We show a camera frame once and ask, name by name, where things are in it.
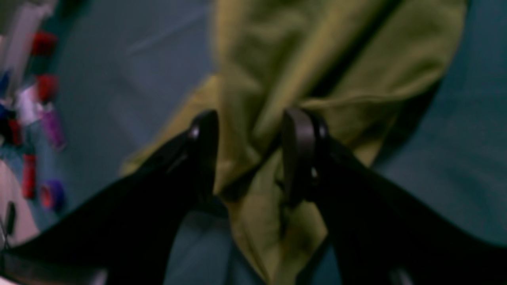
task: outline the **purple object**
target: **purple object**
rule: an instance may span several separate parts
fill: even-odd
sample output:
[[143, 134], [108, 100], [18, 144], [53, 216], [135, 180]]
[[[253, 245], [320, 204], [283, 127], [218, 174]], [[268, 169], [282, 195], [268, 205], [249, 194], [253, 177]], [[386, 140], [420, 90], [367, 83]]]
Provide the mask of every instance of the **purple object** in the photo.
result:
[[42, 128], [46, 133], [50, 145], [57, 151], [65, 148], [66, 141], [63, 130], [58, 120], [58, 115], [51, 104], [44, 107], [41, 118]]
[[48, 210], [58, 211], [65, 200], [63, 185], [58, 180], [48, 180], [41, 187], [42, 206]]

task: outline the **yellow-green cloth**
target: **yellow-green cloth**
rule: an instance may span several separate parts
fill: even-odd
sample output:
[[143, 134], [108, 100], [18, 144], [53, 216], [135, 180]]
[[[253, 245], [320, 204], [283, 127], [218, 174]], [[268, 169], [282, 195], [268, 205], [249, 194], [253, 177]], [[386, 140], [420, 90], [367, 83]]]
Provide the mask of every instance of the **yellow-green cloth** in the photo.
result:
[[369, 165], [403, 102], [444, 74], [466, 6], [466, 0], [217, 0], [217, 74], [123, 173], [200, 111], [217, 109], [215, 193], [229, 210], [234, 240], [266, 283], [294, 284], [327, 230], [314, 204], [283, 202], [281, 151], [273, 146], [283, 110], [320, 113], [331, 135]]

